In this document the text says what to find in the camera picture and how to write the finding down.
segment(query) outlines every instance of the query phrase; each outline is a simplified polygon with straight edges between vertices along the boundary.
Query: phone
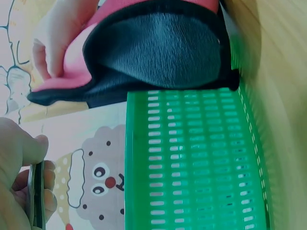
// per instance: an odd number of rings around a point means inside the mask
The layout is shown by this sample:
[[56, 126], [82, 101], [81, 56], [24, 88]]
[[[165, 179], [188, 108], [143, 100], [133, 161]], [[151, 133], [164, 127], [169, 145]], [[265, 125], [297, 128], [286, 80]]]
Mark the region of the phone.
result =
[[28, 177], [26, 214], [32, 230], [46, 230], [44, 162], [31, 165]]

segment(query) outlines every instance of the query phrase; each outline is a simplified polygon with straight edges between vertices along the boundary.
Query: cartoon mouth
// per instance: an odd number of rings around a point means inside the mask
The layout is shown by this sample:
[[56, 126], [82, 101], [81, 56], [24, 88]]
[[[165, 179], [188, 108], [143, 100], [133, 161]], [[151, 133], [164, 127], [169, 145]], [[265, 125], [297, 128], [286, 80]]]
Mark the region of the cartoon mouth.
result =
[[120, 173], [118, 176], [119, 176], [120, 179], [121, 179], [121, 183], [120, 183], [120, 184], [117, 184], [117, 185], [116, 185], [116, 188], [118, 188], [120, 191], [125, 191], [125, 188], [124, 188], [124, 186], [125, 186], [125, 177], [124, 177], [124, 175], [121, 174], [121, 173]]

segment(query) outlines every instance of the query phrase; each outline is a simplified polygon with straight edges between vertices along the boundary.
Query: fingernail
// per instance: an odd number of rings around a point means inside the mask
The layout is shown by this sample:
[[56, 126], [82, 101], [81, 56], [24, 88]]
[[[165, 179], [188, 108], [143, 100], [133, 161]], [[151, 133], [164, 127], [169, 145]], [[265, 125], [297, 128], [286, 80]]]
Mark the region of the fingernail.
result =
[[54, 170], [57, 168], [57, 164], [54, 161], [51, 161], [54, 165]]
[[48, 138], [45, 135], [38, 135], [35, 138], [39, 143], [41, 143], [43, 146], [45, 146], [46, 148], [48, 148], [49, 145], [49, 141]]

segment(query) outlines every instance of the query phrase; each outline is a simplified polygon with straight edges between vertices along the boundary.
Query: green plastic basket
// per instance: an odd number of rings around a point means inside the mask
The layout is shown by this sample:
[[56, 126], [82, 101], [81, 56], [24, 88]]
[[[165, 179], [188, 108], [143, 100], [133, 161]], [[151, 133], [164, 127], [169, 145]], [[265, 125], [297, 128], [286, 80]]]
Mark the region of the green plastic basket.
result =
[[126, 230], [265, 230], [261, 144], [244, 92], [128, 95]]

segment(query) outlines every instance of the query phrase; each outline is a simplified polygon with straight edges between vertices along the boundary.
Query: hand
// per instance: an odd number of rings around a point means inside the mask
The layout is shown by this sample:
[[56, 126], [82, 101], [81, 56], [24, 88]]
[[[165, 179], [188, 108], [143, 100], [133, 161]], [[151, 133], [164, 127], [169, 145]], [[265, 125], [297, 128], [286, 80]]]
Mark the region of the hand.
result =
[[[48, 149], [48, 139], [40, 135], [32, 138], [16, 123], [0, 118], [0, 229], [31, 230], [25, 213], [29, 170], [20, 172], [22, 166], [40, 163]], [[57, 209], [52, 193], [56, 166], [45, 161], [44, 200], [46, 220]]]
[[43, 79], [61, 77], [66, 49], [97, 10], [99, 0], [57, 0], [33, 39], [33, 62]]

